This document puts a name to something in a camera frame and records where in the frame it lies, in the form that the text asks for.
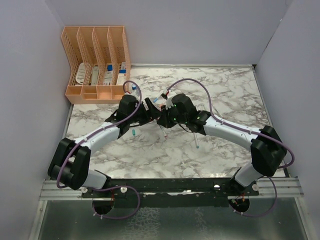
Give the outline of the pink cap marker pen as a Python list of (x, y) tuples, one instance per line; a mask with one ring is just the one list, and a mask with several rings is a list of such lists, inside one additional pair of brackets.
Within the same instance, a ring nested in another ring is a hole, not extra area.
[(163, 133), (164, 138), (167, 139), (167, 138), (168, 138), (168, 135), (167, 135), (167, 133), (165, 132), (164, 127), (160, 125), (160, 129), (161, 129), (161, 131), (162, 131), (162, 133)]

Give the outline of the teal cap marker pen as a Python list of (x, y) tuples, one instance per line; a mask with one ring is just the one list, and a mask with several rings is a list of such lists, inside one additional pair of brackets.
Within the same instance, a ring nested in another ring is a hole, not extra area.
[(199, 149), (200, 145), (199, 145), (197, 134), (195, 132), (193, 133), (193, 137), (194, 137), (195, 147)]

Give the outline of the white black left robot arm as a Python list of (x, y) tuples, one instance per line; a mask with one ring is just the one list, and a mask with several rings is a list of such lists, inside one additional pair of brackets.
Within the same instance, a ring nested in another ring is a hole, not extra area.
[(90, 170), (91, 156), (102, 147), (122, 137), (132, 124), (148, 124), (161, 116), (149, 98), (142, 102), (126, 94), (119, 102), (118, 109), (94, 131), (75, 140), (63, 138), (54, 153), (47, 174), (56, 180), (59, 188), (78, 190), (91, 188), (97, 196), (106, 197), (111, 190), (110, 178), (97, 170)]

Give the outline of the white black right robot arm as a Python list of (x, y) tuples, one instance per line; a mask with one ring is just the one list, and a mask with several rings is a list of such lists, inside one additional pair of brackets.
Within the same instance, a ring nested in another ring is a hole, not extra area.
[(239, 145), (251, 153), (251, 161), (230, 179), (229, 189), (240, 196), (261, 177), (272, 177), (287, 154), (277, 132), (271, 126), (249, 128), (198, 110), (183, 93), (165, 97), (157, 124), (165, 128), (185, 125), (192, 133), (218, 137)]

